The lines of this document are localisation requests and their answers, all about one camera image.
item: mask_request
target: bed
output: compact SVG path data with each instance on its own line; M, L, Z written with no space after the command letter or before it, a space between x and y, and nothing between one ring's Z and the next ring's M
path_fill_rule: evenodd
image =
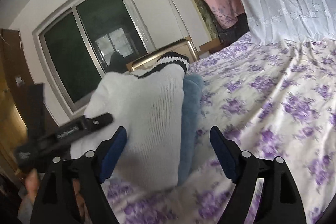
M148 194L120 179L105 181L120 223L217 223L234 185L210 145L213 125L257 157L283 156L307 223L321 217L336 193L336 42L250 41L247 33L189 68L206 86L193 171L182 186ZM259 181L245 223L253 223L261 189Z
M242 2L251 32L188 70L205 83L189 178L156 193L118 178L105 181L104 192L120 223L217 223L234 185L210 145L214 125L257 157L284 157L307 223L334 221L335 0ZM259 180L246 224L254 221L262 185Z

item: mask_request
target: black clamp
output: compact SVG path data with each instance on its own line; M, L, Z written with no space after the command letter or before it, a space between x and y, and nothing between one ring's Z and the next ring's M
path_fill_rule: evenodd
M255 224L305 224L299 191L282 157L256 158L224 138L218 127L210 131L210 142L226 177L236 187L218 224L243 224L258 178L264 178Z
M81 223L72 179L79 179L80 194L94 224L118 224L100 184L111 176L126 142L126 130L119 127L110 140L79 159L54 157L38 190L31 224Z
M46 172L52 159L66 153L71 143L113 122L110 113L93 119L80 116L46 135L43 84L29 86L28 98L31 104L31 121L27 125L28 141L15 150L17 164L26 173L32 168L36 168L40 173Z

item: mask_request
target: purple flower pattern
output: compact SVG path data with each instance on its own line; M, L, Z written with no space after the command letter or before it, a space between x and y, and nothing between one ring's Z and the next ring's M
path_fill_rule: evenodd
M335 77L336 73L332 72L332 71L327 71L327 75L330 77Z
M307 71L310 70L308 65L294 65L291 68L292 72L303 72L303 71Z
M258 116L258 118L260 119L259 122L262 122L270 113L272 113L272 111L273 111L272 103L267 102L266 104L264 104L262 107L262 112Z
M332 92L329 92L330 86L328 85L322 85L319 86L318 84L316 85L316 87L314 88L314 90L320 94L324 100L328 100L329 98L332 97Z
M330 115L329 121L333 126L336 127L336 112Z
M217 59L207 57L207 58L202 59L200 62L203 67L211 67L213 65L216 65L218 61Z
M265 70L264 67L262 67L262 66L257 66L257 65L249 66L249 69L248 69L248 71L254 71L254 72L257 72L257 71L263 71L263 70Z
M316 119L319 114L312 108L314 99L305 98L301 95L289 94L287 102L283 104L285 112L291 114L293 119L301 124L309 123Z
M244 114L247 112L245 109L245 102L237 98L226 99L226 103L221 106L224 110L225 116L230 116L233 114Z
M334 153L330 153L323 155L322 158L315 158L307 166L310 175L316 182L316 191L318 193L320 193L320 187L329 183L334 175L333 155Z
M198 214L200 219L218 220L224 211L224 204L229 200L231 193L222 191L218 194L214 190L207 190L202 193L196 193L196 204L199 206Z
M320 132L320 128L314 127L314 126L306 126L302 128L299 133L293 134L293 137L302 141L306 138L313 137L315 135L315 132L318 131Z
M314 41L314 42L312 42L312 44L314 46L321 46L323 44L323 42L322 41Z
M122 196L133 193L130 183L120 180L110 180L107 188L107 200L114 204L119 201Z
M245 52L247 51L248 46L245 43L236 43L234 46L234 50L237 52Z
M314 76L314 75L304 75L304 76L302 76L301 78L303 78L303 79L312 79L312 80L316 80L316 77Z
M276 78L270 76L257 76L249 85L256 90L268 95L271 89L276 85Z
M324 65L331 65L331 64L334 65L335 64L334 59L332 59L331 57L327 57L327 58L322 57L321 59L322 59L322 64Z
M313 210L309 211L308 217L312 224L315 224L322 216L322 211L315 207Z
M237 56L237 52L232 47L224 48L223 50L221 50L221 53L223 54L223 56L228 58L235 58Z
M271 128L260 131L261 140L257 143L259 154L265 159L274 159L276 156L284 156L279 135L271 131Z
M176 219L176 214L164 205L164 201L162 194L154 194L149 198L128 203L124 208L125 224L161 224Z
M241 144L239 139L241 131L237 127L231 124L227 125L223 131L223 135L226 139L235 141L238 145Z
M317 60L315 60L315 59L309 60L308 63L309 63L309 64L312 64L312 65L314 65L314 66L318 66L318 64L319 64L319 63L317 62Z
M226 84L224 84L223 86L227 88L227 90L229 91L229 93L234 92L236 90L239 90L241 88L243 81L239 80L237 82L228 82Z
M295 85L295 86L298 86L299 84L295 81L292 81L292 80L284 80L282 85L281 85L281 89L284 90L286 88L288 88L289 86L291 85Z
M206 131L204 129L199 129L196 131L196 137L195 137L195 144L202 143L200 141L200 138L206 134Z
M215 95L214 92L204 90L201 97L201 105L212 106L213 102L211 100L211 97L213 97L214 95Z
M282 54L288 54L289 53L289 50L287 48L283 48L280 53Z
M221 164L219 163L219 160L211 160L210 161L210 166L214 167L214 166L220 166Z
M232 78L238 74L239 69L236 66L226 67L221 71L218 71L218 74L221 75L220 78Z
M268 60L268 61L278 61L281 60L278 55L274 54L267 54L262 60Z
M317 50L313 50L313 53L315 53L315 54L322 54L322 52L317 51Z

